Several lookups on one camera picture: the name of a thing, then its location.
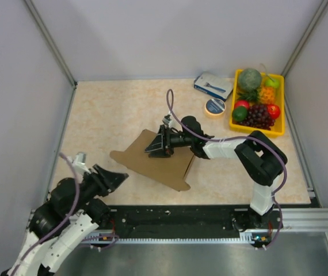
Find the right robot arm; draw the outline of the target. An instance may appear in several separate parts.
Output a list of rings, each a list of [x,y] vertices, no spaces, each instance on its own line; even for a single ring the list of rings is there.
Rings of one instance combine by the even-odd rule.
[[[193,116],[184,117],[180,124],[181,131],[167,124],[160,125],[156,137],[144,152],[151,158],[169,158],[175,148],[188,147],[196,157],[206,160],[238,159],[254,181],[249,222],[254,227],[263,227],[275,206],[277,181],[286,174],[286,155],[260,131],[248,136],[216,139],[205,134]]]

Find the red apple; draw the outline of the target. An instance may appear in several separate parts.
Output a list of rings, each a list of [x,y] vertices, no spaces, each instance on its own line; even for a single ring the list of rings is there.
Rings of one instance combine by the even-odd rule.
[[[275,104],[268,105],[268,113],[270,114],[270,117],[274,120],[278,119],[281,114],[281,110],[279,106]]]

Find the tape roll blue label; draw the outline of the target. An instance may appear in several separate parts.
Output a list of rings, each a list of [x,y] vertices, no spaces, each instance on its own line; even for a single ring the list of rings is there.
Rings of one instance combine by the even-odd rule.
[[[218,98],[209,99],[204,106],[205,115],[209,118],[219,118],[226,111],[226,104]]]

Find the brown cardboard box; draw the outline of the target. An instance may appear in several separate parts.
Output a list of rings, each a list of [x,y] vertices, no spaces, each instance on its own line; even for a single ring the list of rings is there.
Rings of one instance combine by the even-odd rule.
[[[144,149],[155,136],[154,132],[145,129],[125,151],[111,151],[109,155],[126,168],[173,190],[190,190],[185,180],[194,161],[194,154],[184,147],[177,148],[169,158],[151,158]]]

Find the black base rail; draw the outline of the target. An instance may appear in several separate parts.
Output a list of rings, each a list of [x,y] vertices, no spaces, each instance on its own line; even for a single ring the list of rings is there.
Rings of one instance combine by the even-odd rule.
[[[278,210],[258,217],[246,205],[112,205],[99,225],[120,239],[211,239],[239,237],[256,230],[269,233],[281,220]]]

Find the green apple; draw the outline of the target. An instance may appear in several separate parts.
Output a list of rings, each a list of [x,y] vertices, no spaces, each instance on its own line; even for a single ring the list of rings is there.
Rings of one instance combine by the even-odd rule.
[[[270,77],[267,76],[265,78],[264,86],[265,87],[272,87],[274,89],[278,89],[280,87],[280,81],[278,79],[270,78]]]

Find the blue white razor package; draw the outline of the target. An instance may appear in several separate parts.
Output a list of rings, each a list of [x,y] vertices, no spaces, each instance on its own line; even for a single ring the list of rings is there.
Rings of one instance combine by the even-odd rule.
[[[193,87],[214,98],[226,101],[233,91],[234,84],[225,78],[204,72],[194,80]]]

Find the yellow plastic basket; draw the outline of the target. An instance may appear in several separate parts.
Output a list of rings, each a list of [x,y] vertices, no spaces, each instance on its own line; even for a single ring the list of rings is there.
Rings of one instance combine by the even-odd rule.
[[[230,113],[232,113],[232,111],[234,110],[234,105],[236,101],[239,100],[238,92],[240,92],[241,89],[238,86],[238,77],[242,71],[243,69],[235,70],[234,89],[232,92]],[[263,132],[267,137],[275,138],[278,136],[282,136],[285,133],[284,77],[282,75],[271,74],[271,73],[269,73],[269,75],[280,82],[280,87],[276,90],[276,102],[275,102],[275,104],[280,108],[280,116],[276,119],[274,126],[270,127],[271,128],[270,131],[264,129],[260,129],[260,131]],[[229,115],[228,124],[232,131],[251,133],[252,131],[257,130],[257,128],[251,128],[250,126],[242,126],[236,124],[233,121],[231,115]]]

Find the green lime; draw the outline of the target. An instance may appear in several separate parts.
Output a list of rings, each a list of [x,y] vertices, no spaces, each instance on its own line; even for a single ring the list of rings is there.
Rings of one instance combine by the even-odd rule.
[[[244,106],[238,106],[232,111],[232,119],[236,122],[243,121],[248,114],[248,109]]]

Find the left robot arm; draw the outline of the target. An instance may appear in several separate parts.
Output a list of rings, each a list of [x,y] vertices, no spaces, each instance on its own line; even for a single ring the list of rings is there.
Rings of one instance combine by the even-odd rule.
[[[113,224],[110,208],[100,198],[129,177],[95,164],[82,181],[64,178],[35,211],[18,258],[2,275],[54,275],[66,258],[98,228]]]

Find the orange pineapple toy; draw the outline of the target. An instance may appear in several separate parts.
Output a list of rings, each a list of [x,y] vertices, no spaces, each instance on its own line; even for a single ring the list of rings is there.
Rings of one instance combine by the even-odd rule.
[[[259,92],[260,103],[262,104],[274,104],[276,101],[276,89],[270,86],[262,86]]]

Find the red tomato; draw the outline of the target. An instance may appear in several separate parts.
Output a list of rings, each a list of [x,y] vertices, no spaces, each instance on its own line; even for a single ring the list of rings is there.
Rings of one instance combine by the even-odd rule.
[[[250,103],[245,100],[236,101],[234,108],[238,108],[240,106],[243,106],[244,108],[248,109],[250,107]]]

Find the green melon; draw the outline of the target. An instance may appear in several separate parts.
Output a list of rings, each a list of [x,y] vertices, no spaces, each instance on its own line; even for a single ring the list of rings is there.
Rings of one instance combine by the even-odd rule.
[[[244,91],[257,89],[261,86],[262,75],[254,68],[247,68],[238,75],[238,86]]]

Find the purple grapes bunch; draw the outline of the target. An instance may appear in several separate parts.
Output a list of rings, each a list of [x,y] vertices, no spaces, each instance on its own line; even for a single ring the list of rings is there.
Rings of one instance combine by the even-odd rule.
[[[268,106],[265,104],[256,104],[249,107],[246,118],[240,122],[246,127],[271,130],[274,126],[275,119],[272,119]]]

